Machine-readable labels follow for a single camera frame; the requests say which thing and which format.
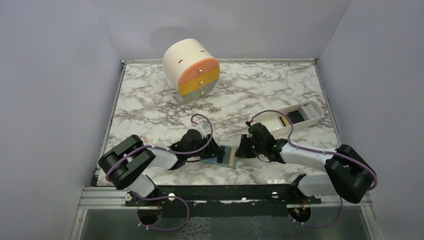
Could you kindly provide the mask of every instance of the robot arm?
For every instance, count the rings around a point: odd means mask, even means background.
[[[330,149],[290,144],[286,139],[275,139],[261,123],[250,126],[248,132],[250,137],[241,136],[236,157],[254,158],[262,154],[271,162],[299,164],[326,173],[327,176],[308,177],[299,182],[299,189],[306,196],[331,193],[331,183],[340,197],[357,204],[374,182],[374,170],[348,145]]]

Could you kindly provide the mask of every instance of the screw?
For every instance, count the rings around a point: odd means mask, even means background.
[[[133,199],[133,197],[131,196],[131,194],[129,194],[129,193],[127,193],[126,195],[125,195],[125,201],[131,201],[131,199]]]
[[[175,200],[175,194],[173,194],[172,192],[170,194],[168,194],[168,199],[172,202]]]

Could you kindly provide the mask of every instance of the gray wall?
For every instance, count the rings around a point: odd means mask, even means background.
[[[424,235],[423,12],[423,0],[352,0],[318,62],[344,142],[377,172],[386,240]]]
[[[123,60],[195,38],[216,58],[318,58],[350,0],[91,0]]]
[[[69,238],[120,64],[87,0],[0,1],[0,239]]]

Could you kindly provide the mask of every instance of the marble surface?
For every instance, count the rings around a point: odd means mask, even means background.
[[[336,148],[337,137],[312,63],[221,63],[215,88],[205,97],[186,102],[167,80],[161,64],[128,64],[125,69],[106,151],[136,134],[156,146],[178,142],[192,128],[191,115],[200,113],[213,124],[220,144],[239,146],[247,133],[245,121],[266,109],[281,109],[315,100],[324,109],[316,125],[296,130],[292,140],[320,148]],[[157,185],[235,185],[290,183],[299,174],[320,172],[297,164],[238,159],[237,168],[204,162],[177,170],[150,167],[143,174]],[[98,186],[111,186],[100,170]]]

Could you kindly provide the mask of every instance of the white tray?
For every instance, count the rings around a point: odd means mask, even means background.
[[[312,104],[312,106],[318,111],[319,116],[317,118],[313,118],[313,119],[309,119],[306,121],[302,121],[302,122],[298,122],[293,124],[294,130],[299,130],[299,129],[303,129],[309,126],[312,126],[316,123],[318,123],[318,121],[324,117],[324,110],[322,109],[322,107],[320,106],[320,104],[314,100],[310,100],[310,101],[306,101],[306,102],[302,102],[299,104],[295,104],[295,105],[291,105],[288,107],[284,107],[279,109],[278,111],[284,113],[284,114],[288,114],[290,112],[299,110],[299,108],[301,106],[305,106],[308,104]],[[255,121],[258,123],[263,124],[268,131],[274,136],[280,136],[282,134],[286,134],[288,132],[290,132],[290,128],[291,126],[284,126],[281,123],[280,120],[280,114],[276,113],[276,112],[266,112],[263,113],[257,117],[255,117]]]

